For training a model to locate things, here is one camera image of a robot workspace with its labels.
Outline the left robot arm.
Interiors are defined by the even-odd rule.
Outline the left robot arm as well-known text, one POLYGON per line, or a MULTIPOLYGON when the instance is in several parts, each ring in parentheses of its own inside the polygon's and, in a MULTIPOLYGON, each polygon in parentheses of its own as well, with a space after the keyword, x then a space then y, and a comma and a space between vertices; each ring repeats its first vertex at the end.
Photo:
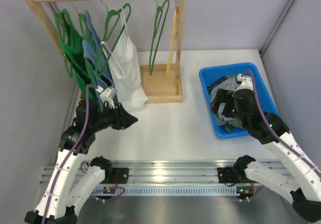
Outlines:
POLYGON ((80 210, 101 182, 113 178, 112 162, 95 157, 86 173, 75 184, 76 173, 84 162, 95 134, 107 128, 126 130, 138 119, 117 103, 106 103, 99 110, 97 100, 82 99, 72 125, 61 135, 56 164, 47 189, 34 210, 26 213, 26 223, 76 223, 80 210))

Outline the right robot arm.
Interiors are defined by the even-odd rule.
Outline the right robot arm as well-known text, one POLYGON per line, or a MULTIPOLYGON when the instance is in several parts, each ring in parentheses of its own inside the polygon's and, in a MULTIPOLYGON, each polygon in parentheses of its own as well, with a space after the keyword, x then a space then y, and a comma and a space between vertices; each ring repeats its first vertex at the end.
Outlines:
POLYGON ((320 168, 305 154, 280 116, 263 111, 254 80, 241 74, 222 77, 207 91, 216 118, 224 124, 238 122, 291 174, 287 178, 244 155, 233 164, 235 178, 264 185, 286 199, 304 220, 320 221, 320 168))

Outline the yellow hanger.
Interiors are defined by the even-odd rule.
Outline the yellow hanger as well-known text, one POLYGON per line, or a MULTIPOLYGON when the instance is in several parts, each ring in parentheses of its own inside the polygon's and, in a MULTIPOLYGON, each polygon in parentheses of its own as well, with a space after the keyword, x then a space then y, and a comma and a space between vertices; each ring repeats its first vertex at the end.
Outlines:
POLYGON ((167 62, 167 75, 169 75, 169 73, 170 73, 171 64, 172 64, 172 61, 173 61, 175 44, 176 44, 176 40, 177 40, 178 15, 179 15, 178 2, 177 2, 177 0, 175 0, 175 12, 174 12, 174 20, 173 20, 173 30, 172 30, 171 43, 170 43, 170 49, 169 49, 169 56, 168 56, 168 62, 167 62))

